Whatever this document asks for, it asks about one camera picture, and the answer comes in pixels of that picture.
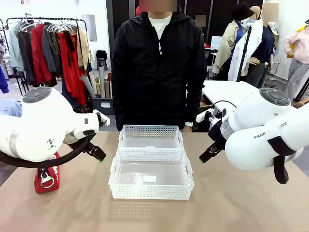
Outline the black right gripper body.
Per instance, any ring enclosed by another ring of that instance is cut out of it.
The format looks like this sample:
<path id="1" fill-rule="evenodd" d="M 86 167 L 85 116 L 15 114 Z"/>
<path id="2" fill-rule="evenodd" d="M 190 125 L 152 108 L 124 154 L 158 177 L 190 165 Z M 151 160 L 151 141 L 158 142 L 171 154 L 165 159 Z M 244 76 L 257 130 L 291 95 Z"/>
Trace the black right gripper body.
<path id="1" fill-rule="evenodd" d="M 208 136 L 213 140 L 213 144 L 210 148 L 225 148 L 227 139 L 224 137 L 225 132 L 223 132 L 224 126 L 228 124 L 227 119 L 210 119 L 210 128 Z"/>

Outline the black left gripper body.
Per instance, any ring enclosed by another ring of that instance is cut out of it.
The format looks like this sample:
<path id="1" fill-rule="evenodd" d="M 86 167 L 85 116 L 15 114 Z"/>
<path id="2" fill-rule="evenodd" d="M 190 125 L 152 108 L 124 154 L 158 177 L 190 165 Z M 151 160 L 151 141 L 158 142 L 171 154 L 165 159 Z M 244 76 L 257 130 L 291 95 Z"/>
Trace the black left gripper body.
<path id="1" fill-rule="evenodd" d="M 83 149 L 83 152 L 87 154 L 95 154 L 96 150 L 97 150 L 97 147 L 93 145 L 91 142 L 89 142 Z"/>

